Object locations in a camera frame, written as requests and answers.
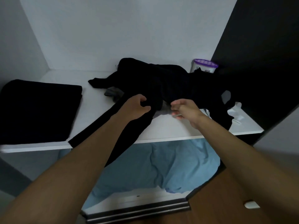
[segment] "light blue bedsheet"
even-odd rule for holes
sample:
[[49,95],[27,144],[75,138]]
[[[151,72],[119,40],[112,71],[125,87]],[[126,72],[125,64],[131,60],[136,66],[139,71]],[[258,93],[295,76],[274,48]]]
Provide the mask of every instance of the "light blue bedsheet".
[[208,181],[219,165],[220,158],[205,139],[133,144],[104,168],[83,209],[137,188],[191,191]]

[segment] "forearm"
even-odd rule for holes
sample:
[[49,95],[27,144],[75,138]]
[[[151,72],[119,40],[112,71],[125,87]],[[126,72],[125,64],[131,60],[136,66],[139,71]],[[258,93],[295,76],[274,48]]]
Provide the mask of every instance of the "forearm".
[[74,223],[129,121],[117,113],[11,204],[3,223]]
[[196,126],[239,183],[257,200],[298,212],[298,183],[292,176],[208,117],[200,116]]

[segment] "left hand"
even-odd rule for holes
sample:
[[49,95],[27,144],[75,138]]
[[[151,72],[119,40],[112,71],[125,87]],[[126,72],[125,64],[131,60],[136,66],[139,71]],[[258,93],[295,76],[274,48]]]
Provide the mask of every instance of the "left hand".
[[143,116],[145,113],[149,112],[151,107],[140,105],[141,101],[146,101],[146,97],[142,94],[137,94],[129,98],[123,106],[119,109],[118,113],[123,115],[128,121],[138,119]]

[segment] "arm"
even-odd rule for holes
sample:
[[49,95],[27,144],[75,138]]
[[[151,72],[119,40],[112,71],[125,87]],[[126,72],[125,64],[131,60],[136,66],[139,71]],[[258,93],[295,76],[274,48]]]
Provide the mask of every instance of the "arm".
[[102,127],[22,192],[0,223],[75,223],[125,126],[150,110],[131,97]]
[[278,168],[252,146],[244,143],[204,115],[192,100],[171,103],[177,119],[186,118],[213,147],[223,163],[256,201],[299,216],[299,181]]

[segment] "purple lid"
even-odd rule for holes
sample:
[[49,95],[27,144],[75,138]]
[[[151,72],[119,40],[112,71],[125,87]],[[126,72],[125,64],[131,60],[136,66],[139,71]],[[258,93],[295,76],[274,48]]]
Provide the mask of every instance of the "purple lid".
[[209,60],[204,60],[204,59],[194,59],[193,60],[196,64],[200,64],[206,67],[214,67],[218,68],[218,64],[213,63],[212,61]]

